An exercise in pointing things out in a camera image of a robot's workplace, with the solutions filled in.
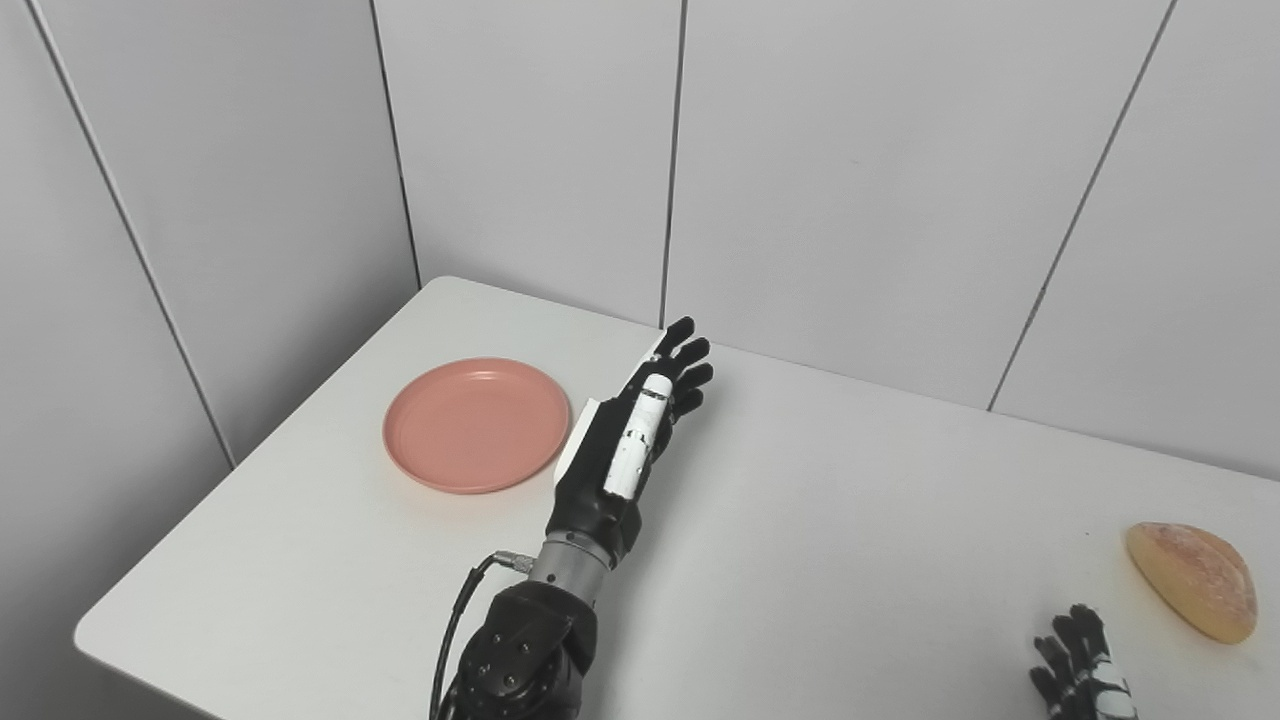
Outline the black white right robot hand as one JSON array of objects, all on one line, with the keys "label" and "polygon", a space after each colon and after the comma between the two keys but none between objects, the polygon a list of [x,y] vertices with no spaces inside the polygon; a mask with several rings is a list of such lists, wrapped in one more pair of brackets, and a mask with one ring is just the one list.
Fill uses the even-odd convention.
[{"label": "black white right robot hand", "polygon": [[1126,678],[1115,664],[1101,616],[1084,603],[1052,619],[1033,647],[1043,662],[1028,673],[1048,719],[1138,719]]}]

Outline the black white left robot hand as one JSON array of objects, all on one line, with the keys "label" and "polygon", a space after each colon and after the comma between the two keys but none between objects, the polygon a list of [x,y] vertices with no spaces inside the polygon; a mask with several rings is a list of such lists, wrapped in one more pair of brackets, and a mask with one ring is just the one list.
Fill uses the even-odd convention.
[{"label": "black white left robot hand", "polygon": [[556,464],[548,536],[590,541],[609,569],[630,553],[643,527],[639,500],[676,424],[699,409],[714,375],[710,343],[694,319],[671,324],[612,398],[590,398]]}]

